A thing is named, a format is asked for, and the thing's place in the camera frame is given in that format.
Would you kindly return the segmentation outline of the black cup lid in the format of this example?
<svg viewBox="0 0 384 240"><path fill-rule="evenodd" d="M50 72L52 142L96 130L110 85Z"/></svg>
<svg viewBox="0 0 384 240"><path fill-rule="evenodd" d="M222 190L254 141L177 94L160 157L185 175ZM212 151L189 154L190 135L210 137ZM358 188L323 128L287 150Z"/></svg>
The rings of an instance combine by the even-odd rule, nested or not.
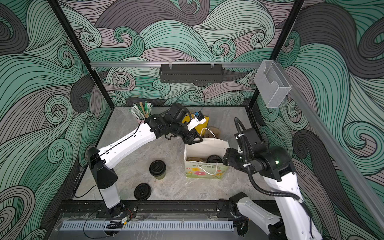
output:
<svg viewBox="0 0 384 240"><path fill-rule="evenodd" d="M150 164L149 171L152 176L159 178L166 173L167 166L162 160L155 160Z"/></svg>
<svg viewBox="0 0 384 240"><path fill-rule="evenodd" d="M207 163L216 164L216 163L222 163L223 160L218 155L211 155L207 158Z"/></svg>

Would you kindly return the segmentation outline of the white paper gift bag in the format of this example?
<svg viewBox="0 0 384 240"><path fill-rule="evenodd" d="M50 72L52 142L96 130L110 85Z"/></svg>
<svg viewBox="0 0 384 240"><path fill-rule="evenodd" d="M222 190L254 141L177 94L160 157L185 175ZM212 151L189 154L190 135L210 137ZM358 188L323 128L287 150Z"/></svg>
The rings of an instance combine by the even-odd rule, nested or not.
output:
<svg viewBox="0 0 384 240"><path fill-rule="evenodd" d="M185 146L185 175L187 178L220 180L228 169L224 156L229 143L220 138L221 131L215 127L203 128L201 134L202 142Z"/></svg>

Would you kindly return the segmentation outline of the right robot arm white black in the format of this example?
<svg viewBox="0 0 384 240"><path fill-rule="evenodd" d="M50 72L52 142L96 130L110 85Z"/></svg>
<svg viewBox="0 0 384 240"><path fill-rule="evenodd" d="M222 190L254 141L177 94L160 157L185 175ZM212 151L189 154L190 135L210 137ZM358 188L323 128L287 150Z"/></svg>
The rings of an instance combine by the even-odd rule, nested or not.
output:
<svg viewBox="0 0 384 240"><path fill-rule="evenodd" d="M240 192L229 200L234 217L252 221L270 240L321 240L313 215L300 192L292 158L281 146L267 148L257 130L246 129L234 119L239 149L228 148L226 166L246 173L251 185L261 194L274 197L280 215L276 216Z"/></svg>

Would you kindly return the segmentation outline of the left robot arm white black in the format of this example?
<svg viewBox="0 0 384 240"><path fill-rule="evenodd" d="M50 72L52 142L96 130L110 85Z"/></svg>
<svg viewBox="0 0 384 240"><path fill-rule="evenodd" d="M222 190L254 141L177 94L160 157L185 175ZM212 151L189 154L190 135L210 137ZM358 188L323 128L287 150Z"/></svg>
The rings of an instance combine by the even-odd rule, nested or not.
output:
<svg viewBox="0 0 384 240"><path fill-rule="evenodd" d="M116 142L100 149L91 148L87 153L89 168L108 212L116 215L114 211L120 213L123 210L116 185L118 176L114 171L121 160L163 136L168 140L180 137L186 145L201 143L203 138L195 127L205 122L202 112L192 116L185 106L174 103L165 113L153 114L141 120L135 130Z"/></svg>

